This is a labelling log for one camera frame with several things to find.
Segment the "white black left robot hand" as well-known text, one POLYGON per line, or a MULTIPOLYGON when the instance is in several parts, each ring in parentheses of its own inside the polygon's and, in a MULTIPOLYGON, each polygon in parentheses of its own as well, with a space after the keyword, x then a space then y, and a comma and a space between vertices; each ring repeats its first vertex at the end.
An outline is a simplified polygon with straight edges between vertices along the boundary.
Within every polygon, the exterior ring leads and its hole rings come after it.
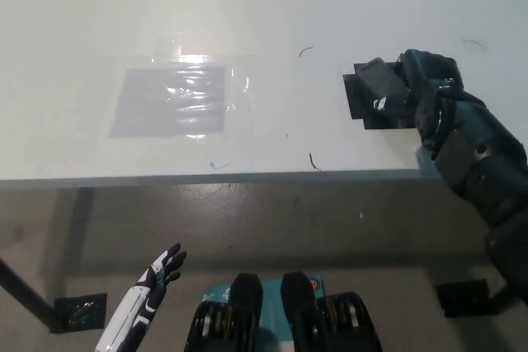
POLYGON ((96 351, 136 351, 145 337, 167 286, 181 275, 186 252, 179 243, 165 250, 128 289, 114 311, 96 351))

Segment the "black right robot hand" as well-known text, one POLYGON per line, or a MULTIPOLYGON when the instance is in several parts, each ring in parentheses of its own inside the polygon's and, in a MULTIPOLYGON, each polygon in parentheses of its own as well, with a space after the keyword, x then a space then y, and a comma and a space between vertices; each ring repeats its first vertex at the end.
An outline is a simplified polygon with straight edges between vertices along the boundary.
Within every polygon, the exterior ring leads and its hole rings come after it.
POLYGON ((440 90, 463 87, 453 58, 418 49, 399 55, 394 65, 381 58, 370 62, 368 87, 374 94, 372 108, 385 118, 404 124, 414 123, 422 145, 431 152, 440 150, 452 109, 441 99, 440 90))

